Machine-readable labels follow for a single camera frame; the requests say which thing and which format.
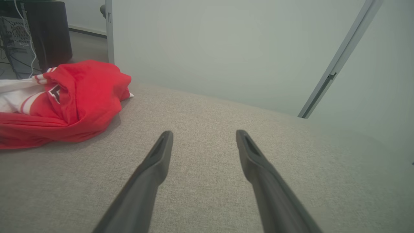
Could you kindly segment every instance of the gray fabric surface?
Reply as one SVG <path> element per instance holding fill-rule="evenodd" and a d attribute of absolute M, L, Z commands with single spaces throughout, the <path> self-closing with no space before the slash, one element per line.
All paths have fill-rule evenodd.
<path fill-rule="evenodd" d="M 325 232 L 412 232 L 414 166 L 377 141 L 160 87 L 130 91 L 135 97 L 93 139 L 0 153 L 0 232 L 91 232 L 165 130 L 174 145 L 150 232 L 262 232 L 237 129 Z"/>

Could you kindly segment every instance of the black computer case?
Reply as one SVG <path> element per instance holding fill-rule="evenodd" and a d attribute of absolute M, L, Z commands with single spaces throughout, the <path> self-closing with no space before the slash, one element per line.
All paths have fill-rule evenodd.
<path fill-rule="evenodd" d="M 34 73 L 45 72 L 50 67 L 67 63 L 72 58 L 65 3 L 55 0 L 17 1 L 0 0 L 0 27 L 3 27 L 3 49 L 7 49 L 10 63 L 18 73 L 31 73 L 34 54 L 30 47 L 29 30 L 37 59 Z"/>

